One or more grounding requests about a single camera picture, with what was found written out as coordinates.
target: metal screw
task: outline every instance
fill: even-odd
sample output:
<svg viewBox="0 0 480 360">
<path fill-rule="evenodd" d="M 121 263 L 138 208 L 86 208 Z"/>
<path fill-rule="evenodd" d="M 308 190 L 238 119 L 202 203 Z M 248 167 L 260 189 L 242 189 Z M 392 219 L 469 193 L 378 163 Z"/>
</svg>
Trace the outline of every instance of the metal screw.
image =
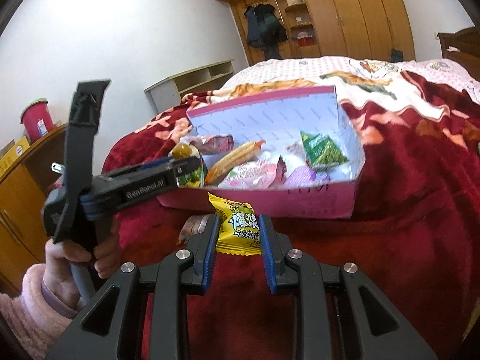
<svg viewBox="0 0 480 360">
<path fill-rule="evenodd" d="M 343 269 L 345 269 L 345 271 L 347 271 L 349 274 L 354 274 L 356 271 L 359 270 L 359 268 L 357 267 L 357 264 L 354 264 L 352 262 L 346 263 L 343 266 Z"/>
<path fill-rule="evenodd" d="M 132 262 L 126 262 L 121 266 L 121 271 L 125 274 L 130 273 L 135 269 L 135 264 Z"/>
<path fill-rule="evenodd" d="M 289 257 L 292 259 L 299 259 L 302 258 L 303 252 L 298 249 L 291 249 L 289 250 Z"/>
<path fill-rule="evenodd" d="M 187 249 L 181 249 L 177 253 L 175 253 L 178 259 L 188 259 L 190 257 L 190 251 Z"/>
</svg>

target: red container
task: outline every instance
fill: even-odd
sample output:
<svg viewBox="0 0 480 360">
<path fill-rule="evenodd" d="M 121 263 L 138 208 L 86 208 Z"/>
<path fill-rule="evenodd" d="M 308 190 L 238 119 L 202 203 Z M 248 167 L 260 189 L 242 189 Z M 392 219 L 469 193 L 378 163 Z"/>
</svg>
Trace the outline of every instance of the red container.
<svg viewBox="0 0 480 360">
<path fill-rule="evenodd" d="M 298 42 L 298 45 L 300 47 L 304 47 L 304 46 L 313 46 L 314 44 L 314 37 L 313 36 L 306 36 L 305 38 L 299 38 L 297 40 Z"/>
<path fill-rule="evenodd" d="M 39 140 L 53 130 L 52 117 L 47 108 L 48 103 L 47 99 L 35 100 L 20 115 L 20 123 L 25 126 L 30 143 Z"/>
</svg>

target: pink box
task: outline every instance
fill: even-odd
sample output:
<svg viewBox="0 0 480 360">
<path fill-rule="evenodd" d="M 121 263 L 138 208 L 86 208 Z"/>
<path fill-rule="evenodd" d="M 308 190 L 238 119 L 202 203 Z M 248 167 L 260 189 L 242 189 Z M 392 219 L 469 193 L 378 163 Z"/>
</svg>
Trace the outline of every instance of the pink box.
<svg viewBox="0 0 480 360">
<path fill-rule="evenodd" d="M 334 87 L 292 88 L 245 96 L 190 111 L 198 135 L 232 134 L 236 144 L 264 139 L 265 150 L 279 151 L 299 140 L 299 131 L 329 134 L 350 160 L 348 168 L 331 174 L 331 181 L 311 188 L 222 190 L 189 188 L 160 195 L 166 207 L 214 212 L 208 192 L 252 205 L 256 215 L 275 218 L 334 219 L 352 215 L 365 153 Z M 207 166 L 219 157 L 205 156 Z"/>
</svg>

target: red blanket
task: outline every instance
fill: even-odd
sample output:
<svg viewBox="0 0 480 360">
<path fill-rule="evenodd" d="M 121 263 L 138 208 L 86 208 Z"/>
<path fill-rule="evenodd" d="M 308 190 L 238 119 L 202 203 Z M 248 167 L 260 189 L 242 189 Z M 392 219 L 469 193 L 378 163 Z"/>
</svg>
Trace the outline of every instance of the red blanket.
<svg viewBox="0 0 480 360">
<path fill-rule="evenodd" d="M 480 296 L 480 106 L 465 91 L 402 74 L 445 116 L 433 121 L 413 109 L 392 114 L 375 103 L 342 102 L 366 153 L 352 218 L 275 218 L 274 225 L 321 262 L 359 264 L 445 359 Z M 189 128 L 186 110 L 205 95 L 121 139 L 104 171 L 167 155 Z M 122 212 L 125 260 L 160 262 L 176 250 L 192 214 L 156 199 Z M 219 254 L 209 293 L 188 299 L 191 357 L 289 359 L 291 311 L 291 299 L 269 294 L 261 256 Z"/>
</svg>

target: wooden wardrobe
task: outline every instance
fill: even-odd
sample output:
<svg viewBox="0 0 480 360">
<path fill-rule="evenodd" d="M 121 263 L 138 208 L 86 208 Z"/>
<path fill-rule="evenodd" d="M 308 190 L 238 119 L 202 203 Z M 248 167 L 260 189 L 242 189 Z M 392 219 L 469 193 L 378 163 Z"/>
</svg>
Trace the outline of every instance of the wooden wardrobe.
<svg viewBox="0 0 480 360">
<path fill-rule="evenodd" d="M 289 39 L 298 31 L 292 22 L 286 0 L 221 0 L 230 3 L 249 63 L 264 60 L 263 52 L 246 44 L 247 21 L 243 15 L 248 5 L 271 4 L 284 25 Z M 279 45 L 283 58 L 349 56 L 355 59 L 389 61 L 391 50 L 403 52 L 404 60 L 414 60 L 410 21 L 403 0 L 303 0 L 311 25 L 314 46 L 299 47 L 289 40 Z"/>
</svg>

